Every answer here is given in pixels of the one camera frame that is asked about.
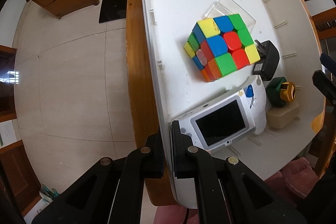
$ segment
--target metal screw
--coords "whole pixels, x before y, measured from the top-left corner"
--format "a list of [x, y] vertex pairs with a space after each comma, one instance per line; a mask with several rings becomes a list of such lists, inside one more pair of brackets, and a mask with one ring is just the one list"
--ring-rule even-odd
[[140, 152], [142, 154], [148, 154], [151, 151], [151, 149], [148, 146], [144, 146], [142, 148], [140, 148]]
[[237, 164], [239, 162], [239, 160], [236, 157], [230, 157], [228, 159], [228, 162], [231, 164]]
[[101, 165], [109, 165], [111, 163], [111, 159], [109, 159], [109, 158], [102, 158], [101, 160], [100, 160], [100, 164]]
[[190, 153], [196, 153], [198, 151], [198, 148], [196, 146], [189, 146], [188, 151]]

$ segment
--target clear plastic box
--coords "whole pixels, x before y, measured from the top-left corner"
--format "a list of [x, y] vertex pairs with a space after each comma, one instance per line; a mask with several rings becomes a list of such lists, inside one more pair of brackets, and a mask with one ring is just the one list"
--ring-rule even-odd
[[219, 0], [212, 5], [212, 9], [208, 14], [205, 15], [206, 18], [228, 16], [233, 14], [240, 14], [242, 20], [244, 21], [247, 29], [251, 33], [255, 26], [255, 19], [249, 15], [243, 8], [240, 7], [233, 0]]

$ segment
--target rubik's cube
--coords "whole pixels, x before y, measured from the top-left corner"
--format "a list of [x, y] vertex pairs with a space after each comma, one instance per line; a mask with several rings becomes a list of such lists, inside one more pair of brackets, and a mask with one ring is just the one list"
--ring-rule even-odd
[[198, 21], [184, 49], [207, 82], [260, 60], [239, 14]]

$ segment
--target green object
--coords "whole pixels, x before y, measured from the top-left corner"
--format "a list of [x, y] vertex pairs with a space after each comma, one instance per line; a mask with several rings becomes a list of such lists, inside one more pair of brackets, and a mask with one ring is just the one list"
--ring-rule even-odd
[[242, 20], [240, 14], [229, 15], [228, 17], [230, 21], [232, 22], [235, 31], [246, 29], [246, 25], [244, 21]]
[[241, 44], [243, 45], [242, 48], [245, 48], [254, 43], [248, 29], [245, 28], [245, 29], [238, 30], [237, 34], [239, 36]]
[[190, 34], [190, 36], [188, 37], [188, 42], [189, 42], [190, 46], [192, 47], [192, 49], [194, 51], [198, 50], [198, 48], [199, 48], [200, 45], [198, 44], [197, 39], [196, 39], [194, 33]]
[[230, 53], [225, 53], [215, 58], [222, 76], [228, 75], [237, 70], [236, 64]]
[[287, 82], [286, 78], [276, 77], [266, 87], [266, 95], [273, 106], [284, 107], [286, 105], [286, 102], [280, 98], [280, 88], [284, 82]]

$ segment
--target black power adapter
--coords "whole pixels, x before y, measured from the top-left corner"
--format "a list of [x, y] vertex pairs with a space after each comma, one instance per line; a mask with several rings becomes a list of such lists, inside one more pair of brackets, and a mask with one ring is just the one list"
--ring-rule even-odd
[[263, 81], [270, 81], [278, 67], [280, 55], [277, 48], [269, 40], [258, 44], [257, 49], [259, 52], [260, 60], [255, 63], [253, 74], [260, 75]]

